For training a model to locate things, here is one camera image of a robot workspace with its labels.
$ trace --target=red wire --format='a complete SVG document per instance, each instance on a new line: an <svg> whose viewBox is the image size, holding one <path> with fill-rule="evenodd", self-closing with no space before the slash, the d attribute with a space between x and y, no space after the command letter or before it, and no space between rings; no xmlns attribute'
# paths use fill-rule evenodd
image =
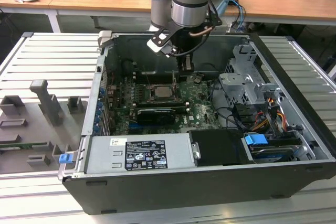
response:
<svg viewBox="0 0 336 224"><path fill-rule="evenodd" d="M258 116L260 116L261 114L263 114L263 111L259 112L257 115L256 115L256 123L254 125L257 124L257 119L258 119Z"/></svg>

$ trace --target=desk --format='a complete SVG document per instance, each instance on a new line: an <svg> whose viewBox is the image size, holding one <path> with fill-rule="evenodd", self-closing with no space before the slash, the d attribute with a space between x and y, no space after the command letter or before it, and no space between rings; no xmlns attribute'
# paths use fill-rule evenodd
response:
<svg viewBox="0 0 336 224"><path fill-rule="evenodd" d="M304 25L336 25L336 0L240 0L246 9L246 21ZM60 32L58 15L150 17L151 0L39 0L20 4L0 0L8 13L46 14L54 32ZM238 15L229 6L227 22Z"/></svg>

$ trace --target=table leg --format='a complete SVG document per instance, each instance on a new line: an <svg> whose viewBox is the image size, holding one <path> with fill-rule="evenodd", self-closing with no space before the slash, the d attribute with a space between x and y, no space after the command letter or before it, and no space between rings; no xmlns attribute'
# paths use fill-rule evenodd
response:
<svg viewBox="0 0 336 224"><path fill-rule="evenodd" d="M94 24L95 28L100 28L98 17L97 16L91 16L91 18L93 19L93 24Z"/></svg>
<svg viewBox="0 0 336 224"><path fill-rule="evenodd" d="M56 10L46 10L46 15L48 15L52 30L54 33L62 33L63 29L60 25L59 16Z"/></svg>

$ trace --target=desk surface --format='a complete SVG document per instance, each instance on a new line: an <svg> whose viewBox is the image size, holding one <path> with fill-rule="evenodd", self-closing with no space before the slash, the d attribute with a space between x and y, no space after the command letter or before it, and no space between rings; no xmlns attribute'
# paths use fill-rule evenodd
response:
<svg viewBox="0 0 336 224"><path fill-rule="evenodd" d="M336 20L336 0L239 0L247 17ZM51 8L69 10L100 10L120 12L150 12L151 0L39 0L20 4L0 0L0 7ZM229 6L226 16L236 16L237 7Z"/></svg>

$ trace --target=aluminum profile table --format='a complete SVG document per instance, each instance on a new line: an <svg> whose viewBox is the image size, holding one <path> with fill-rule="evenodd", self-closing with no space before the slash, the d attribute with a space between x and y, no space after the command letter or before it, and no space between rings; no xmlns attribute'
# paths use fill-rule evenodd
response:
<svg viewBox="0 0 336 224"><path fill-rule="evenodd" d="M261 37L288 76L336 136L336 84L295 42L285 37ZM262 66L270 82L275 82Z"/></svg>
<svg viewBox="0 0 336 224"><path fill-rule="evenodd" d="M66 100L74 92L81 92L87 98L95 66L92 62L99 55L97 37L97 34L35 33L30 38L22 38L0 67L0 98L9 93L23 95L24 102L37 101L27 91L31 80L36 78L48 79L49 88L58 93L60 100ZM323 81L323 73L316 70L305 52L294 49L291 45L294 42L274 37L262 39L271 51L279 51L276 57L284 68L289 68L287 72L292 78L296 78L296 71L290 70L293 60L297 61L296 65L302 65L301 75L293 79L298 85L311 85L313 82L306 83L308 78L317 79L314 85ZM314 97L320 96L329 98L328 102L335 101L332 100L335 94L329 93L328 87L321 89L319 93L305 95L311 97L310 102L317 102ZM314 182L288 199L89 216L57 179L57 172L0 175L0 206L2 223L336 223L336 177Z"/></svg>

